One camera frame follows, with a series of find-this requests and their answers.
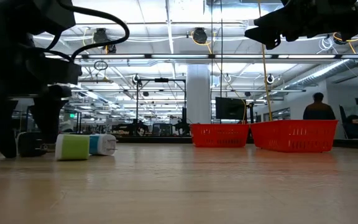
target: man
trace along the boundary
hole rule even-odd
[[[324,95],[322,93],[316,93],[313,95],[314,103],[306,107],[303,113],[303,119],[308,120],[333,120],[335,114],[333,109],[323,103]]]

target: red plastic basket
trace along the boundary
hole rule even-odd
[[[257,147],[278,152],[328,152],[338,121],[282,120],[251,124]]]
[[[248,124],[192,124],[191,137],[196,147],[245,147]]]

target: ceiling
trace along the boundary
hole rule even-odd
[[[247,0],[223,0],[223,13],[220,13],[220,5],[204,5],[204,2],[212,0],[73,0],[74,5],[103,11],[117,16],[125,21],[131,31],[129,40],[117,45],[117,54],[261,54],[261,44],[244,37],[247,29],[254,27],[253,19],[259,17],[257,1]],[[280,9],[282,4],[278,0],[263,1],[262,14]],[[213,8],[213,23],[211,25],[211,8]],[[111,21],[98,17],[75,14],[77,25],[62,34],[59,43],[54,50],[66,54],[72,54],[84,44],[92,42],[92,36],[96,28],[107,28],[108,36],[112,39],[120,38],[123,30]],[[197,45],[191,38],[191,32],[196,27],[202,27],[208,35],[208,42],[212,42],[210,50],[206,45]],[[350,50],[348,45],[336,45],[325,36],[317,36],[312,39],[300,38],[295,42],[283,41],[279,47],[269,50],[266,54],[333,54],[334,48],[337,52],[344,53]],[[34,37],[38,47],[47,47],[53,36],[44,33]],[[91,49],[84,54],[104,54],[102,49]],[[80,60],[83,66],[83,76],[80,77],[75,90],[110,90],[110,92],[93,92],[91,96],[85,96],[74,92],[70,100],[70,109],[82,111],[92,116],[106,117],[107,114],[114,115],[114,119],[131,119],[135,100],[134,93],[119,93],[118,90],[130,90],[134,88],[132,79],[134,75],[140,78],[176,78],[185,79],[187,65],[196,63],[192,60],[104,60],[108,68],[104,71],[94,69],[97,60]],[[277,83],[290,82],[293,78],[303,72],[314,68],[321,63],[309,60],[282,60],[280,62],[267,61],[268,74],[276,78]],[[219,66],[215,62],[207,63],[213,75],[220,75]],[[222,87],[231,89],[264,89],[264,66],[261,60],[241,60],[223,63],[223,73],[227,80],[223,80]],[[212,80],[213,88],[220,88],[219,83]],[[154,83],[145,86],[150,89],[164,89],[164,92],[150,92],[149,96],[141,96],[142,117],[153,115],[166,118],[169,115],[181,115],[183,104],[172,100],[183,99],[184,94],[180,91],[182,83]],[[250,99],[257,99],[260,93],[254,93]],[[228,97],[237,97],[233,92]],[[155,100],[171,100],[156,104]]]

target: white pillar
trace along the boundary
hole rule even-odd
[[[211,123],[211,78],[208,65],[188,65],[186,77],[187,118],[192,123]]]

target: wall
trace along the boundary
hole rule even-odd
[[[341,122],[341,112],[339,110],[339,105],[341,106],[355,106],[356,98],[358,98],[358,86],[350,85],[328,85],[328,103],[334,110],[335,116]],[[338,126],[336,131],[336,139],[344,139],[345,134],[342,127],[342,124]]]
[[[318,83],[318,86],[304,88],[306,92],[304,93],[289,93],[285,96],[284,101],[274,101],[271,104],[272,111],[282,110],[285,108],[291,109],[291,119],[303,119],[303,112],[305,108],[313,102],[313,95],[317,92],[324,94],[324,102],[328,102],[328,93],[326,82],[322,81]],[[269,112],[267,106],[258,106],[254,110],[258,114],[262,115],[262,120],[264,119],[264,114]]]

